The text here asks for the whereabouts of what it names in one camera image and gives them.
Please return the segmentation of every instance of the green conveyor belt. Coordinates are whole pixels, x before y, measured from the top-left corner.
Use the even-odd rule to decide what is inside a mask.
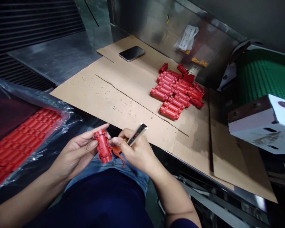
[[[285,99],[285,56],[262,49],[247,51],[236,62],[241,105],[272,94]]]

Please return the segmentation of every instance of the plastic bag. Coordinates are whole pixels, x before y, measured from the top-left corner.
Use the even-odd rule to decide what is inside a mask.
[[[198,32],[198,27],[187,25],[182,38],[179,38],[174,46],[183,51],[184,53],[189,54],[190,50],[193,47],[194,37],[197,35]]]
[[[58,155],[68,141],[64,140],[62,142],[62,148],[60,147],[59,150],[52,150],[50,153],[48,153],[49,144],[61,138],[72,126],[76,125],[76,123],[82,122],[82,118],[74,114],[73,108],[66,102],[63,102],[46,92],[16,85],[0,79],[0,121],[3,119],[1,123],[5,121],[8,122],[8,124],[1,126],[4,130],[0,132],[0,140],[22,124],[26,119],[30,118],[30,116],[40,108],[55,111],[61,116],[61,119],[48,131],[42,144],[24,163],[1,183],[0,188],[21,178],[21,175],[18,175],[18,173],[23,170],[24,166],[29,164],[27,166],[28,169],[32,169],[34,167],[34,164],[32,163],[40,158]]]

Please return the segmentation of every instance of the black phone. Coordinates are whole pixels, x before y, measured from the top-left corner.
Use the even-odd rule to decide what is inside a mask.
[[[143,50],[142,48],[134,46],[119,53],[119,56],[122,57],[127,62],[131,62],[132,60],[137,59],[139,56],[142,56],[145,53],[146,53],[145,50]]]

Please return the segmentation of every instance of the fingernail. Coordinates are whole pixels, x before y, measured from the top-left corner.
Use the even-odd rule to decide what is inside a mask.
[[[96,147],[98,145],[98,141],[97,140],[94,140],[91,142],[90,146],[91,147]]]
[[[118,142],[117,137],[112,138],[112,142],[113,142],[113,143],[117,143],[117,142]]]

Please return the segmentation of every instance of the cardboard sheet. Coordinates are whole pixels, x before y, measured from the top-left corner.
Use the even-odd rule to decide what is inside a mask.
[[[227,188],[234,190],[232,184],[213,176],[210,172],[208,90],[205,89],[205,92],[206,94],[203,99],[205,106],[200,110],[194,110],[195,125],[192,128],[189,137],[180,131],[178,132],[174,144],[173,155],[210,176]]]
[[[224,101],[212,89],[209,96],[214,175],[277,203],[258,148],[229,134]]]
[[[77,73],[51,95],[121,129],[136,129],[143,122],[149,127],[146,136],[150,143],[173,151],[178,130],[98,77],[94,67],[103,59]]]
[[[146,54],[131,62],[127,62],[119,56],[120,52],[136,45],[144,49]],[[103,65],[99,67],[102,69],[102,73],[98,74],[99,77],[186,135],[191,132],[194,128],[193,113],[196,109],[193,105],[183,110],[177,121],[173,121],[159,113],[162,102],[150,96],[151,88],[155,88],[157,85],[159,68],[167,62],[170,70],[178,72],[176,62],[134,36],[124,38],[97,51],[111,61],[111,63],[101,62]]]

